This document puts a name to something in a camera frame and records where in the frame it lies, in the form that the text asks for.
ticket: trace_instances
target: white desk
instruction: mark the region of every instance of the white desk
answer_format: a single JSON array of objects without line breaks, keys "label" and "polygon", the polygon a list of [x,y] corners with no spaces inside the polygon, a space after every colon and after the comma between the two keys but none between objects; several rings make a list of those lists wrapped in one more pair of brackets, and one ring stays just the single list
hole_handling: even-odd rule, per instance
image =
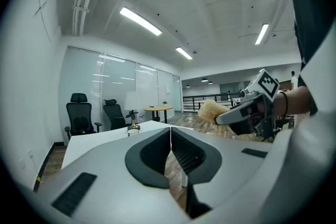
[{"label": "white desk", "polygon": [[[160,128],[179,127],[156,121],[147,121],[144,123],[140,123],[139,125],[141,127],[141,129],[139,130],[140,135],[141,133]],[[68,144],[67,150],[65,152],[64,160],[62,163],[62,169],[96,146],[127,137],[128,137],[127,127],[96,134],[72,136]],[[182,186],[186,187],[186,185],[187,185],[187,176],[182,171]]]}]

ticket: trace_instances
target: round table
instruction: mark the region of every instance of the round table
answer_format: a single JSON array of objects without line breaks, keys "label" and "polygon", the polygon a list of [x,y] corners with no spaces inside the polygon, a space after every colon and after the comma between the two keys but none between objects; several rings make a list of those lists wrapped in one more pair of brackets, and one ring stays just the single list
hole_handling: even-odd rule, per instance
[{"label": "round table", "polygon": [[154,106],[153,108],[144,108],[143,110],[152,111],[152,117],[154,121],[155,121],[154,112],[156,111],[156,117],[159,118],[159,111],[164,111],[164,123],[167,123],[167,110],[172,108],[173,108],[172,106]]}]

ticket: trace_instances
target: wrist strap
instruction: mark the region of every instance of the wrist strap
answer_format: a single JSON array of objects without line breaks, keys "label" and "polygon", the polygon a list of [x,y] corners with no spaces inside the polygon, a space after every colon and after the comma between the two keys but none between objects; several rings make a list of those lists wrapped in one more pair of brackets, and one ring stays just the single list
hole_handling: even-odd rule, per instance
[{"label": "wrist strap", "polygon": [[280,92],[280,93],[282,93],[285,96],[285,99],[286,99],[286,110],[285,110],[284,114],[282,115],[284,117],[284,116],[286,116],[287,110],[288,110],[288,99],[287,99],[287,95],[284,92]]}]

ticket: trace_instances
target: office chair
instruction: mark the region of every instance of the office chair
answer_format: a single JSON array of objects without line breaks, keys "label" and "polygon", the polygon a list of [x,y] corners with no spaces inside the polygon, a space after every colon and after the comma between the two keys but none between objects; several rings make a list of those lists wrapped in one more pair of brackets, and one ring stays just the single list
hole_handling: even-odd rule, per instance
[{"label": "office chair", "polygon": [[[70,118],[70,127],[65,127],[64,130],[68,134],[70,140],[73,135],[93,134],[95,133],[91,123],[91,108],[92,105],[84,93],[73,93],[71,96],[71,103],[67,103],[67,111]],[[101,123],[95,122],[97,132],[99,133],[99,126]]]},{"label": "office chair", "polygon": [[105,100],[105,104],[106,105],[103,106],[103,109],[111,121],[111,130],[131,126],[130,123],[126,124],[125,118],[121,113],[120,106],[117,104],[116,99]]}]

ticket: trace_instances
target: railing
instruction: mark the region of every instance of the railing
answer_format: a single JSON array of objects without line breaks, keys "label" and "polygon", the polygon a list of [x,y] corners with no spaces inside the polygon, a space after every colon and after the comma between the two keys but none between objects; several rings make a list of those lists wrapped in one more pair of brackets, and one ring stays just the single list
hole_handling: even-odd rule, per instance
[{"label": "railing", "polygon": [[237,101],[240,101],[239,93],[221,93],[209,95],[195,95],[183,97],[183,110],[184,111],[197,111],[201,108],[206,100],[214,100],[221,105],[232,107]]}]

